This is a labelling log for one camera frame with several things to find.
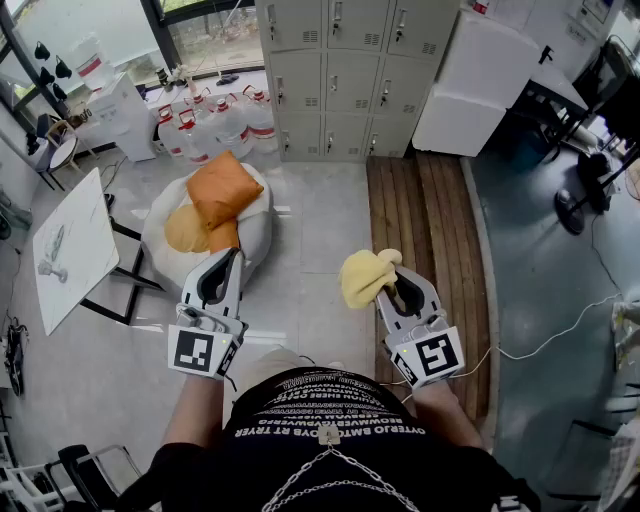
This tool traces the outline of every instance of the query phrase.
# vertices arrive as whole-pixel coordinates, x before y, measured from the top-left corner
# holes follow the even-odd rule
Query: metal locker
[[[346,162],[362,160],[362,141],[367,116],[327,112],[324,127],[324,156]]]
[[[367,113],[379,58],[375,55],[331,53],[327,63],[327,110]]]
[[[318,0],[256,0],[256,8],[262,18],[260,30],[266,27],[269,50],[320,48],[322,8]]]
[[[329,0],[329,48],[380,51],[389,0]]]
[[[373,156],[402,158],[407,150],[414,122],[406,116],[376,116],[365,143],[365,152]]]
[[[398,0],[388,53],[439,62],[459,8],[459,0]]]
[[[376,114],[413,115],[433,84],[437,66],[410,57],[388,56],[375,101]]]
[[[278,114],[280,147],[286,160],[317,160],[320,155],[320,114]]]
[[[320,54],[272,54],[272,101],[280,112],[320,110]]]

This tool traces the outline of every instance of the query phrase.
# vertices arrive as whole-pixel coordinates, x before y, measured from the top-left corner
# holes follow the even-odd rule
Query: wooden floor
[[[419,152],[416,160],[369,157],[367,160],[373,251],[391,247],[403,265],[431,281],[450,325],[458,328],[471,371],[489,349],[489,317],[480,244],[459,160]],[[386,354],[387,335],[376,315],[376,380],[403,377]],[[451,380],[471,419],[487,415],[489,361],[468,377]],[[392,386],[399,398],[410,390]]]

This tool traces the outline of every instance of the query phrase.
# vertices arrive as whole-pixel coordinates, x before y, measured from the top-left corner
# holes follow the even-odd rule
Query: yellow rag
[[[383,286],[393,287],[398,280],[394,264],[401,262],[402,254],[395,249],[384,249],[377,256],[366,250],[349,256],[338,278],[347,306],[364,309],[375,300]]]

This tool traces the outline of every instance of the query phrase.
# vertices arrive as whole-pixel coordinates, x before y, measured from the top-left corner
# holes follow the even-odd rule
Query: white bean bag
[[[264,187],[262,194],[238,215],[238,238],[244,254],[245,268],[242,286],[251,277],[269,252],[271,245],[273,199],[271,189],[262,175],[249,164],[242,164],[253,178]],[[181,206],[191,204],[187,180],[193,173],[172,181],[151,205],[142,230],[142,249],[151,261],[155,279],[177,300],[185,279],[191,270],[209,257],[209,252],[179,252],[167,243],[164,225],[169,216]]]

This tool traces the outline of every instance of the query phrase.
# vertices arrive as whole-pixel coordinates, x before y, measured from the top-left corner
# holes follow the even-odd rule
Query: yellow pillow
[[[171,214],[164,225],[167,243],[179,252],[209,250],[209,233],[192,204],[186,204]]]

